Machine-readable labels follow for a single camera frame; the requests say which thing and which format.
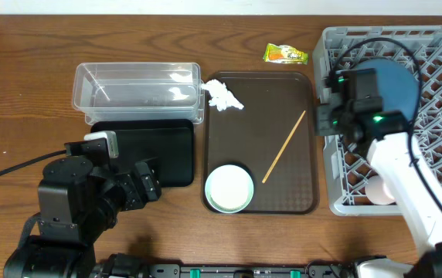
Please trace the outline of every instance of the yellow snack packet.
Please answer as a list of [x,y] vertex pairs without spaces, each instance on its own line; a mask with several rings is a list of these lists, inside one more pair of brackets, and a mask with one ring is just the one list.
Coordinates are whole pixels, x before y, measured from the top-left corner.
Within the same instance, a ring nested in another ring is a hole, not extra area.
[[263,57],[265,62],[303,63],[307,65],[308,54],[291,46],[276,46],[268,43]]

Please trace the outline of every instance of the blue round object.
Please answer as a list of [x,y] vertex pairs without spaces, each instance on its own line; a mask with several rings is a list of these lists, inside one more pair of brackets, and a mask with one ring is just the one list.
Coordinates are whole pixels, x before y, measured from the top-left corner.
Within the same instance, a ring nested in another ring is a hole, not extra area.
[[404,66],[388,59],[370,59],[355,69],[376,69],[377,87],[384,111],[400,110],[406,120],[412,120],[419,84]]

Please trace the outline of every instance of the brown tray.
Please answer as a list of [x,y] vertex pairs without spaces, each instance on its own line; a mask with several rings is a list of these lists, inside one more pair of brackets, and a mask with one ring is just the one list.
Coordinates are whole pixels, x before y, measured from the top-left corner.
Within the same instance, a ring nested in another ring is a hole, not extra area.
[[[252,202],[241,213],[307,214],[318,204],[314,97],[300,73],[220,72],[211,79],[226,84],[243,110],[207,110],[203,189],[209,174],[224,164],[244,167],[254,181]],[[262,179],[302,112],[290,142],[266,183]]]

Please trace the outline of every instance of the green light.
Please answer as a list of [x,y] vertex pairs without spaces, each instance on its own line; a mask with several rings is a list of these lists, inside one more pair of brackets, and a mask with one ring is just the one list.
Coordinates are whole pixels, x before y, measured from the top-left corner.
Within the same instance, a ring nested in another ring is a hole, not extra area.
[[384,119],[384,117],[381,117],[381,116],[374,116],[372,119],[373,119],[376,123],[379,123],[382,119]]

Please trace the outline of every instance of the green clip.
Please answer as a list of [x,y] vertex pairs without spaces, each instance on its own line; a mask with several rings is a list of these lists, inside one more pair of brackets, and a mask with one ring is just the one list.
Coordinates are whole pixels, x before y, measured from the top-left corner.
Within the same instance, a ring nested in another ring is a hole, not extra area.
[[290,271],[290,278],[300,278],[301,274],[298,270],[292,270]]
[[190,270],[190,278],[200,278],[200,270]]

